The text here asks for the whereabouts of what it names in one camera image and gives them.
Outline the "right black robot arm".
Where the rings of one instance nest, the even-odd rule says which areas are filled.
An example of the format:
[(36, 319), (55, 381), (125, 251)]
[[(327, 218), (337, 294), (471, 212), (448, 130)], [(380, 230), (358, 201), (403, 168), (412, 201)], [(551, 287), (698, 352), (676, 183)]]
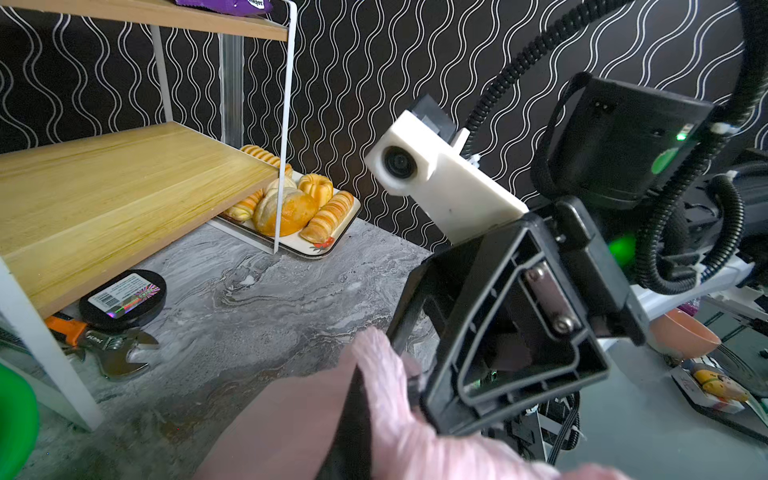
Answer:
[(767, 90), (763, 1), (737, 5), (744, 56), (725, 104), (581, 72), (531, 164), (543, 206), (528, 209), (476, 167), (472, 141), (506, 91), (619, 8), (586, 1), (564, 14), (504, 67), (464, 126), (423, 96), (366, 156), (381, 185), (413, 198), (450, 241), (409, 277), (389, 330), (399, 345), (419, 312), (438, 330), (419, 403), (442, 434), (474, 433), (603, 379), (600, 339), (644, 344), (652, 300), (701, 292), (741, 242), (738, 171), (707, 181), (720, 231), (701, 247), (688, 243), (683, 200)]

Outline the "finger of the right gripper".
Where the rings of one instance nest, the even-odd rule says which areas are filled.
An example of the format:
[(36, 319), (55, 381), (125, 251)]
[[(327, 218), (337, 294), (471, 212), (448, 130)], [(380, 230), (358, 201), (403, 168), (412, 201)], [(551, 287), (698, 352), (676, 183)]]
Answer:
[(534, 214), (436, 253), (409, 275), (387, 330), (402, 352), (439, 336), (418, 397), (441, 435), (470, 435), (605, 379), (609, 366), (545, 221)]

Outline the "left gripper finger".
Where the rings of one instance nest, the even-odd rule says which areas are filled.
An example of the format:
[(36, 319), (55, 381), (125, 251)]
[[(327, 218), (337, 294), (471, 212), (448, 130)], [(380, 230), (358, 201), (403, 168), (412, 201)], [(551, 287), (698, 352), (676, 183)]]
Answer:
[(372, 430), (362, 372), (355, 368), (329, 451), (316, 479), (371, 479)]

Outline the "pink plastic grocery bag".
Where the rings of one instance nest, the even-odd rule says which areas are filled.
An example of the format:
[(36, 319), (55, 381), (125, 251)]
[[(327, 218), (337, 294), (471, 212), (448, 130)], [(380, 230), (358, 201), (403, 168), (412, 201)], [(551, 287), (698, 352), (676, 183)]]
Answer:
[(407, 399), (406, 379), (417, 372), (385, 334), (358, 333), (336, 367), (269, 384), (225, 429), (194, 476), (197, 479), (311, 479), (320, 469), (339, 424), (355, 369), (361, 370), (371, 413), (375, 479), (622, 479), (598, 464), (560, 472), (527, 462), (501, 441), (480, 435), (440, 436)]

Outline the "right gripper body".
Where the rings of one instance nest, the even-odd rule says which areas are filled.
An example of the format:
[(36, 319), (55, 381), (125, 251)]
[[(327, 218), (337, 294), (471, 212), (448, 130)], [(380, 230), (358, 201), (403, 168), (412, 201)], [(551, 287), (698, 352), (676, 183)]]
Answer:
[(649, 318), (584, 204), (566, 196), (554, 201), (559, 255), (584, 301), (598, 338), (646, 344)]

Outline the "green plastic basket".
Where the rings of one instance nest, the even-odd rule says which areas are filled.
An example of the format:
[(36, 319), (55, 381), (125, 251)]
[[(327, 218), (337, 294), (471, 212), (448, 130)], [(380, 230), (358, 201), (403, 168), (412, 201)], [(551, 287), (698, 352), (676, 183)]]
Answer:
[(35, 449), (39, 432), (37, 399), (31, 386), (1, 366), (1, 478), (14, 479)]

